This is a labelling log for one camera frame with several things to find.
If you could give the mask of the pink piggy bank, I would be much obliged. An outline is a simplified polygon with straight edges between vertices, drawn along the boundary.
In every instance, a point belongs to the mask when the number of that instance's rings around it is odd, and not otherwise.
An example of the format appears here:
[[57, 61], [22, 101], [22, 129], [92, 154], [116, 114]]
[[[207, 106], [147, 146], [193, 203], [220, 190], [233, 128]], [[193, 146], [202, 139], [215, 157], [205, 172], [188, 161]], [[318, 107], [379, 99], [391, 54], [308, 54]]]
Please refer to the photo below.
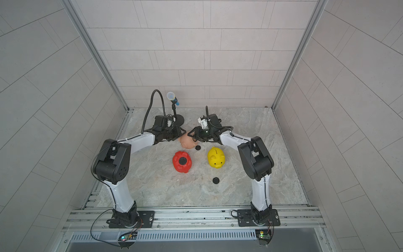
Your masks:
[[179, 142], [184, 149], [193, 149], [198, 145], [198, 141], [195, 141], [191, 136], [186, 134], [179, 138]]

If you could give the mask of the red piggy bank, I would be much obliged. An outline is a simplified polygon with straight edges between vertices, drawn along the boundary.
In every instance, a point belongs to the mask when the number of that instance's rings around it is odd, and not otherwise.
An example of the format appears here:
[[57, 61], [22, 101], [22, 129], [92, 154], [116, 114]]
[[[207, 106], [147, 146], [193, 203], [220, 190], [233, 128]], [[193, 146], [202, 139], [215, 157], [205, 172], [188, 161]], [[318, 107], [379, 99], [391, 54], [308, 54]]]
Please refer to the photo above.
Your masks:
[[188, 173], [192, 167], [192, 159], [187, 152], [178, 151], [172, 158], [174, 169], [179, 173]]

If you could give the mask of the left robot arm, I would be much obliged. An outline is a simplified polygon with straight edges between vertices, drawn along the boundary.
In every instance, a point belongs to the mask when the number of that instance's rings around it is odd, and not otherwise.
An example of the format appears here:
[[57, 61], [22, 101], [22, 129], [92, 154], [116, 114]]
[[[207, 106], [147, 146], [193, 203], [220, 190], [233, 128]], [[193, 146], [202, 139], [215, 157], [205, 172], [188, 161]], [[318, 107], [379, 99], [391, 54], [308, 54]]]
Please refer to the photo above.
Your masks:
[[182, 115], [158, 115], [150, 129], [123, 140], [108, 139], [94, 159], [93, 176], [109, 189], [114, 207], [107, 220], [109, 228], [132, 228], [139, 222], [137, 204], [129, 192], [126, 176], [130, 168], [131, 154], [163, 141], [174, 141], [186, 133], [181, 128]]

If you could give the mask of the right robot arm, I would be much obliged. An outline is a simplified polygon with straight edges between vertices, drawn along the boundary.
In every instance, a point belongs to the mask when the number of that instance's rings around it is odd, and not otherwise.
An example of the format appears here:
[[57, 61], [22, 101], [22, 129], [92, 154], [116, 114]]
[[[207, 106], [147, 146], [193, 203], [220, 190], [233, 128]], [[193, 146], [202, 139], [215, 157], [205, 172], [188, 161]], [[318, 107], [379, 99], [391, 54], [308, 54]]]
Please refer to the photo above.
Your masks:
[[275, 163], [263, 140], [258, 136], [249, 138], [234, 133], [234, 127], [222, 126], [221, 119], [215, 114], [198, 118], [198, 123], [199, 126], [187, 134], [194, 141], [219, 143], [239, 152], [243, 169], [252, 182], [250, 214], [253, 222], [279, 226], [279, 216], [277, 210], [272, 208], [269, 189]]

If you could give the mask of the yellow piggy bank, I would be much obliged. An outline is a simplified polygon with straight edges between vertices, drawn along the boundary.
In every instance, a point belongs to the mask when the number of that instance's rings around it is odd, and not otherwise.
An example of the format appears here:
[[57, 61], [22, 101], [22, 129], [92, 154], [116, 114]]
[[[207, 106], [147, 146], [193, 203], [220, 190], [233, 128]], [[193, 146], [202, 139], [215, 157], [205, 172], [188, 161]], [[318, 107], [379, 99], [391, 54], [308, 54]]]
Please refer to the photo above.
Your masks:
[[223, 150], [212, 147], [207, 154], [208, 163], [211, 167], [220, 169], [225, 164], [226, 157]]

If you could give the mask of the black microphone stand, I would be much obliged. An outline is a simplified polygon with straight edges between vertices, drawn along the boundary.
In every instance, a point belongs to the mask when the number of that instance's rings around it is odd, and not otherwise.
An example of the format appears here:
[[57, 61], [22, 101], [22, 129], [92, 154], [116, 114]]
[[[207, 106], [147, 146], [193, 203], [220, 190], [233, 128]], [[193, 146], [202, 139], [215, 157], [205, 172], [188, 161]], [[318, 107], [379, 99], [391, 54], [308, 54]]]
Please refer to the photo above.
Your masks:
[[178, 99], [173, 92], [167, 93], [167, 99], [172, 103], [172, 110], [174, 113], [174, 122], [177, 126], [182, 126], [184, 124], [184, 117], [176, 113], [176, 106], [179, 106]]

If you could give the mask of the left circuit board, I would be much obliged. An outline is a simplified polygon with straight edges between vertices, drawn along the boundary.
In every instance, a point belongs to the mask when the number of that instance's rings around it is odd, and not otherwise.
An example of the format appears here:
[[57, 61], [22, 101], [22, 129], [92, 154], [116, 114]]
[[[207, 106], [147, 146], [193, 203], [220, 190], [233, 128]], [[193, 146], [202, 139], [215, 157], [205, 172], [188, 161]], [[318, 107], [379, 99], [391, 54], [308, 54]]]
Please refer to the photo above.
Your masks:
[[136, 237], [137, 237], [137, 232], [124, 233], [119, 237], [118, 241], [119, 242], [128, 242], [130, 240], [135, 240]]

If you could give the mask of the circuit board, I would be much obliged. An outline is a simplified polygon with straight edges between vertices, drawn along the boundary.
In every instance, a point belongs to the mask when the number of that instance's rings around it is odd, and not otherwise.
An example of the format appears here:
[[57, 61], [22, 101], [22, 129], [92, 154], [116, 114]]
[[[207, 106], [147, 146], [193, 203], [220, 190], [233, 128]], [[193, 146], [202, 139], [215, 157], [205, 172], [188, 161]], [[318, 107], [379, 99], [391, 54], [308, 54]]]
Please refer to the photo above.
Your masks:
[[130, 240], [135, 240], [136, 237], [137, 237], [137, 232], [124, 233], [119, 237], [118, 241], [119, 242], [128, 242]]
[[271, 230], [255, 230], [256, 237], [259, 245], [268, 245], [272, 240], [272, 231]]

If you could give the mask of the right circuit board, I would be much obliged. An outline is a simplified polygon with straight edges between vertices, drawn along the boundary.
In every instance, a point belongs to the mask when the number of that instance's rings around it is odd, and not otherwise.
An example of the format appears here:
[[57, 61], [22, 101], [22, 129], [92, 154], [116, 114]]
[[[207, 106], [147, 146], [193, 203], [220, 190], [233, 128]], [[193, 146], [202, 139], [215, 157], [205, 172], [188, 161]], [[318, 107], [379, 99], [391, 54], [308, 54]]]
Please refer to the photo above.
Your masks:
[[271, 230], [255, 230], [256, 237], [259, 245], [268, 245], [272, 240], [272, 231]]

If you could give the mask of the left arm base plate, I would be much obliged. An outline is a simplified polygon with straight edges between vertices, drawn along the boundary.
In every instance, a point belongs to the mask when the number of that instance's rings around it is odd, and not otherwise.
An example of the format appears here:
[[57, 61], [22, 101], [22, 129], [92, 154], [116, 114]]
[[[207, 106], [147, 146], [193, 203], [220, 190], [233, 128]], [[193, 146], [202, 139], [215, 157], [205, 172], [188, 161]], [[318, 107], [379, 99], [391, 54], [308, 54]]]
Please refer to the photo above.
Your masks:
[[109, 228], [151, 228], [154, 221], [154, 211], [132, 211], [121, 213], [113, 210], [112, 218], [107, 220]]

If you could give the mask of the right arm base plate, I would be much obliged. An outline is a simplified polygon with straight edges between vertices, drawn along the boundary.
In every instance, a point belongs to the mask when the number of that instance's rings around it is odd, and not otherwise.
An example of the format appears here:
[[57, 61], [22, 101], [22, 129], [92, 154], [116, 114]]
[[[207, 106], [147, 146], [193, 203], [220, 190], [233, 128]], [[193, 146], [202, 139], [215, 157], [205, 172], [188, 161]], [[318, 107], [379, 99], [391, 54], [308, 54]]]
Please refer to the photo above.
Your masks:
[[276, 209], [267, 208], [264, 211], [255, 209], [237, 210], [238, 225], [240, 227], [253, 226], [280, 226], [279, 214]]

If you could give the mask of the aluminium mounting rail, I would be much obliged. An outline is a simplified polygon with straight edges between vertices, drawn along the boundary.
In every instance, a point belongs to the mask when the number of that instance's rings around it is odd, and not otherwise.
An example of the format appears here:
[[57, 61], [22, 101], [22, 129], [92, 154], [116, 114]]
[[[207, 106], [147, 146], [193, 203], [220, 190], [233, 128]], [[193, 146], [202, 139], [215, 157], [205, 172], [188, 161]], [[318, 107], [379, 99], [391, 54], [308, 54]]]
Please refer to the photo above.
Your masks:
[[[109, 229], [107, 220], [111, 211], [104, 208], [73, 210], [67, 217], [62, 231], [130, 231], [132, 228]], [[241, 228], [321, 228], [326, 227], [318, 207], [306, 205], [277, 205], [269, 220], [259, 224], [253, 220], [247, 206], [225, 207], [139, 207], [143, 224], [140, 231], [168, 230], [235, 230]]]

